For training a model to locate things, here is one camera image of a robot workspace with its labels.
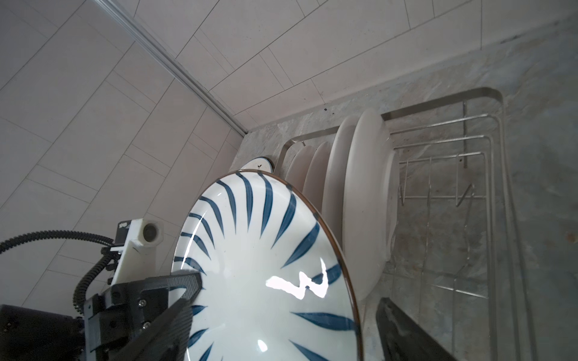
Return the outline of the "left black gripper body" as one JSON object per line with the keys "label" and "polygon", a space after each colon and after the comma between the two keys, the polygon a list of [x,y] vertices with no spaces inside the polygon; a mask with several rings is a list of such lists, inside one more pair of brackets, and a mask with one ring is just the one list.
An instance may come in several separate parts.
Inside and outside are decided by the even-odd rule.
{"label": "left black gripper body", "polygon": [[1,306],[2,360],[110,360],[133,338],[126,298],[96,294],[85,316]]}

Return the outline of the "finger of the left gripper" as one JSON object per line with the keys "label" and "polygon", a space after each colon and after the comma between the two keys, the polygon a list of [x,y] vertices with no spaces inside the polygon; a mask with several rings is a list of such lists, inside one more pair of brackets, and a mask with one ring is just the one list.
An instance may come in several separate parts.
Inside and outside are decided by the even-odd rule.
{"label": "finger of the left gripper", "polygon": [[191,305],[202,289],[198,271],[146,278],[112,286],[112,307],[127,308],[132,316],[158,316],[180,299]]}

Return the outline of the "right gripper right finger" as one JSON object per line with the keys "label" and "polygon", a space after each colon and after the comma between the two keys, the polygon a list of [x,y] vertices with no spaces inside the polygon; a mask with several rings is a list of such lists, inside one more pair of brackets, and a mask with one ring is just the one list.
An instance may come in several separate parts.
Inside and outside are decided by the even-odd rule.
{"label": "right gripper right finger", "polygon": [[456,361],[450,352],[390,298],[380,299],[376,311],[376,324],[387,360]]}

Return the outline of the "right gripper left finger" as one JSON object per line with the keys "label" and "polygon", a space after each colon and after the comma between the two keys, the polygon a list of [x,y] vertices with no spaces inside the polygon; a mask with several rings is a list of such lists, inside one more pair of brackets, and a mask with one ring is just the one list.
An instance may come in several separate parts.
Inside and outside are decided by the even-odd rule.
{"label": "right gripper left finger", "polygon": [[183,360],[192,322],[191,301],[181,298],[112,360]]}

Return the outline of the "blue striped white plate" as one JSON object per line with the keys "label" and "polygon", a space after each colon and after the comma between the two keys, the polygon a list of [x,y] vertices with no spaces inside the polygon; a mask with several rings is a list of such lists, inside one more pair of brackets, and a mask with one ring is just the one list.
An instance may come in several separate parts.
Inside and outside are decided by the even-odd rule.
{"label": "blue striped white plate", "polygon": [[286,181],[240,170],[194,203],[173,275],[197,272],[187,360],[361,360],[358,304],[333,233]]}

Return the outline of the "red rimmed plate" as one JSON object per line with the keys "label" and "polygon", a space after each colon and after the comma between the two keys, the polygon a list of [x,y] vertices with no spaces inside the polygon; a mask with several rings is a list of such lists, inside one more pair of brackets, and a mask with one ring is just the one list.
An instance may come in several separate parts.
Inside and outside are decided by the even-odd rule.
{"label": "red rimmed plate", "polygon": [[376,110],[361,115],[352,139],[343,198],[343,245],[358,301],[376,287],[396,238],[400,160]]}
{"label": "red rimmed plate", "polygon": [[343,197],[349,152],[359,116],[348,116],[337,130],[325,178],[322,217],[340,247],[343,246]]}

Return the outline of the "strawberry pattern white plate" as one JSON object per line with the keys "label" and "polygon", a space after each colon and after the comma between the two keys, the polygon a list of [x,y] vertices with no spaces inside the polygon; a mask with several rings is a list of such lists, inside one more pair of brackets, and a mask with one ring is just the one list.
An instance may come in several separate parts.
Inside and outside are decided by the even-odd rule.
{"label": "strawberry pattern white plate", "polygon": [[246,164],[241,166],[240,169],[236,170],[236,172],[246,170],[262,171],[273,174],[275,171],[275,166],[270,158],[266,156],[259,156],[248,161]]}

